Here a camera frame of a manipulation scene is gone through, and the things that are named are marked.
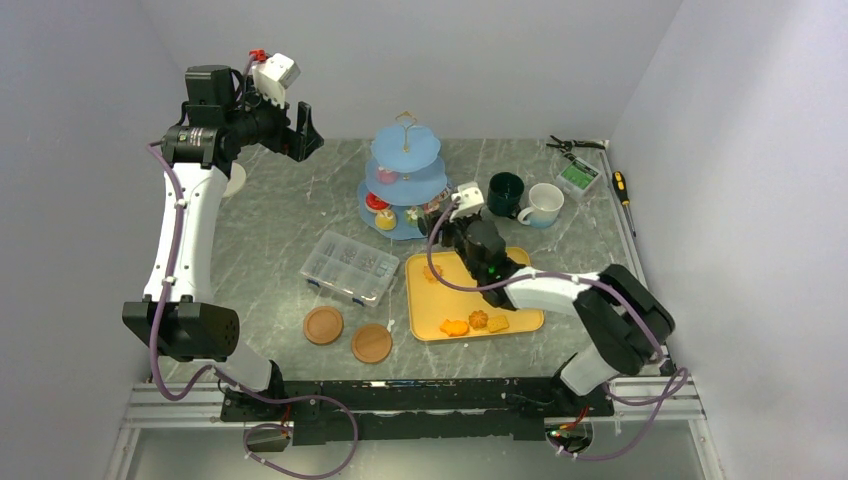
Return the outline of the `blue three-tier cake stand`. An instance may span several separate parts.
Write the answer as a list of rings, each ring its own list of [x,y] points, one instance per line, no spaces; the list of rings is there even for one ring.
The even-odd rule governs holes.
[[[451,181],[440,152],[441,141],[408,111],[400,113],[392,124],[378,130],[370,146],[364,180],[357,188],[359,212],[365,224],[391,240],[421,239],[423,235],[418,227],[406,223],[404,211],[414,206],[423,210],[431,201],[440,203],[437,195],[446,187],[450,189]],[[397,172],[397,181],[391,185],[380,184],[376,179],[378,166]],[[376,228],[375,214],[365,207],[365,196],[369,192],[391,205],[390,209],[398,220],[394,230]]]

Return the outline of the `green cupcake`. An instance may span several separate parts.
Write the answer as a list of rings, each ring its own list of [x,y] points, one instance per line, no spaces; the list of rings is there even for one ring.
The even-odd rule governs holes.
[[[423,210],[418,207],[410,207],[404,211],[404,218],[406,223],[411,226],[417,228],[419,226],[419,220],[424,216]]]

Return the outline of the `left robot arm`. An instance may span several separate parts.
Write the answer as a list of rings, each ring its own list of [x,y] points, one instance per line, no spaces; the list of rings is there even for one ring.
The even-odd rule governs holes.
[[[122,320],[148,347],[152,380],[171,401],[185,395],[165,386],[162,357],[198,362],[199,375],[213,371],[250,391],[248,407],[261,419],[286,409],[278,367],[240,340],[237,313],[213,302],[211,255],[219,207],[243,148],[262,145],[301,162],[323,144],[309,104],[299,102],[296,118],[288,117],[286,91],[299,74],[291,58],[263,59],[257,51],[241,71],[190,67],[180,119],[147,146],[164,176],[161,233],[142,298],[124,304]]]

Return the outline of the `purple cupcake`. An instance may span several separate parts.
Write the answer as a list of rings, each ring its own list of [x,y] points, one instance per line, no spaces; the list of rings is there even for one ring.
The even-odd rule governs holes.
[[[378,166],[376,170],[376,179],[382,185],[391,185],[397,181],[398,173],[382,166]]]

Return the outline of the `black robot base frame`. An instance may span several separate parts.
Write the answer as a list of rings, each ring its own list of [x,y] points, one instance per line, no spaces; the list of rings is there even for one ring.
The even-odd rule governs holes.
[[[362,441],[509,437],[540,441],[558,420],[613,415],[600,388],[585,396],[548,377],[288,381],[265,403],[230,388],[225,423],[287,420],[297,446]]]

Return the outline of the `red donut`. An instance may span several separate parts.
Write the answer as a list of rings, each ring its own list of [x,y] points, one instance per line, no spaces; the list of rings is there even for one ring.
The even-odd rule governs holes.
[[[367,211],[376,214],[380,211],[389,209],[391,205],[379,198],[373,192],[369,192],[365,196],[365,207]]]

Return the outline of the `yellow cupcake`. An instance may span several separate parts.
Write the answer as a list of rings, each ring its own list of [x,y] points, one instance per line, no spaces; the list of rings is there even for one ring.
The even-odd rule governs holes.
[[[394,211],[386,208],[376,212],[374,223],[376,228],[381,231],[392,231],[397,227],[398,220]]]

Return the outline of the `flower shaped orange cookie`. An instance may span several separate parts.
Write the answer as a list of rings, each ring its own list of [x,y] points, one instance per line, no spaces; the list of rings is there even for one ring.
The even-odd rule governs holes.
[[[443,276],[443,269],[438,264],[425,264],[423,267],[423,275],[430,283],[438,283]]]

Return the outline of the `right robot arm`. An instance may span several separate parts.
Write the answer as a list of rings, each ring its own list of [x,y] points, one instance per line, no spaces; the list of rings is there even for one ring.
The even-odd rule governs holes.
[[[474,282],[468,290],[490,306],[573,314],[581,320],[591,343],[554,375],[551,401],[560,413],[578,413],[602,384],[663,360],[662,347],[675,321],[626,267],[610,264],[599,272],[575,274],[518,263],[508,256],[492,221],[478,213],[459,217],[453,206],[424,215],[418,229],[430,246],[454,250]]]

